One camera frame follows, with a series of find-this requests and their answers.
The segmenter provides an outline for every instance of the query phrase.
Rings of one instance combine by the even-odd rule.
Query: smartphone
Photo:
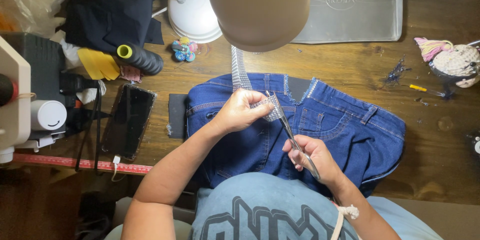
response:
[[[156,99],[154,92],[132,84],[123,85],[102,150],[134,160]]]

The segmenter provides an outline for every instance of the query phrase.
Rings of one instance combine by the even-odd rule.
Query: lamp base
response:
[[[196,43],[208,43],[222,35],[210,0],[168,0],[168,19],[179,36]]]

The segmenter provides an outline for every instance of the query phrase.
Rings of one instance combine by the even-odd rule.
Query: person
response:
[[[125,217],[121,239],[175,239],[172,211],[185,186],[223,136],[249,127],[273,109],[272,104],[250,108],[250,104],[266,98],[257,91],[238,89],[210,122],[161,159],[137,189]],[[343,215],[339,215],[338,207],[351,206],[352,211],[344,213],[346,221],[340,222],[339,239],[400,239],[343,174],[321,140],[303,135],[296,135],[295,140],[311,157],[320,174],[319,181],[332,192],[337,205],[299,180],[284,180],[261,172],[236,175],[215,189],[199,190],[190,237],[195,240],[331,239]],[[283,151],[297,170],[308,168],[305,156],[293,150],[288,140]],[[390,207],[392,212],[406,212],[392,204],[397,206]],[[412,214],[406,219],[422,223]],[[393,220],[392,223],[405,227],[404,223],[408,222]],[[403,240],[441,239],[431,229],[419,228],[417,231],[423,235],[418,238],[412,237],[408,230],[397,231],[406,234]]]

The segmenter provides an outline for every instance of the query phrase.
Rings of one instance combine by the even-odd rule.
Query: hand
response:
[[[260,92],[240,88],[230,96],[210,123],[215,125],[223,134],[242,131],[273,110],[274,106],[271,103],[262,104],[253,109],[250,108],[250,104],[255,104],[266,98],[267,96]]]
[[[313,139],[304,135],[295,135],[300,148],[310,156],[311,160],[315,164],[320,175],[320,182],[327,187],[337,185],[343,180],[345,175],[340,170],[339,165],[333,160],[332,154],[328,151],[327,146],[321,139]],[[311,169],[310,163],[305,155],[292,148],[290,139],[285,141],[285,145],[282,149],[284,152],[288,152],[288,157],[295,164],[295,168],[298,171],[302,171],[303,168]]]

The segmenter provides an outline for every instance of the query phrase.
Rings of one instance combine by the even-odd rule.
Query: lamp shade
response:
[[[275,50],[302,31],[310,0],[210,0],[225,38],[249,52]]]

